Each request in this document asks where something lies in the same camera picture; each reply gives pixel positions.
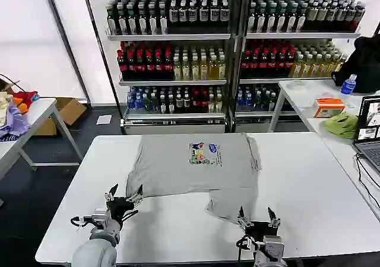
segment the black bag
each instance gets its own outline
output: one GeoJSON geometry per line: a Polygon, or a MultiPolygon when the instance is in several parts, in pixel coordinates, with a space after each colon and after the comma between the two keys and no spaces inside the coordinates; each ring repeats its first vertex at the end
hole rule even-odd
{"type": "Polygon", "coordinates": [[[380,90],[380,35],[360,37],[354,42],[355,50],[338,72],[331,74],[336,86],[356,74],[356,93],[380,90]]]}

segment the laptop screen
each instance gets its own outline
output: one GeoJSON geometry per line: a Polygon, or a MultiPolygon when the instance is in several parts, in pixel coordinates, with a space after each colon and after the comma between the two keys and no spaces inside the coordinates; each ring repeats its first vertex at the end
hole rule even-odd
{"type": "Polygon", "coordinates": [[[354,142],[380,141],[380,96],[363,97],[354,142]]]}

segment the orange box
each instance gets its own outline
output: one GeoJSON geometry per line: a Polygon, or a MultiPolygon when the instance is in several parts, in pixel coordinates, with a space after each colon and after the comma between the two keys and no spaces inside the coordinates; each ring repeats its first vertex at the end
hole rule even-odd
{"type": "Polygon", "coordinates": [[[333,117],[340,114],[346,106],[337,98],[321,98],[315,100],[314,107],[314,117],[333,117]]]}

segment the purple cloth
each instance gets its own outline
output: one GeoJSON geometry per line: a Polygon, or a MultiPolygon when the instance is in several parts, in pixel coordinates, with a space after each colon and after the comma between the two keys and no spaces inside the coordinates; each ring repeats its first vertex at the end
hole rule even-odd
{"type": "Polygon", "coordinates": [[[9,104],[7,109],[7,119],[4,126],[0,126],[0,138],[10,134],[20,136],[25,134],[30,129],[30,125],[26,121],[18,107],[13,103],[9,104]]]}

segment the laptop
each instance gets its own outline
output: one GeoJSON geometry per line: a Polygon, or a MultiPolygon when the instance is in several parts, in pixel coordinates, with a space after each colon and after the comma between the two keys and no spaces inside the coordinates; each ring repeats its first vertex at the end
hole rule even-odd
{"type": "Polygon", "coordinates": [[[354,146],[380,172],[380,96],[363,97],[354,146]]]}

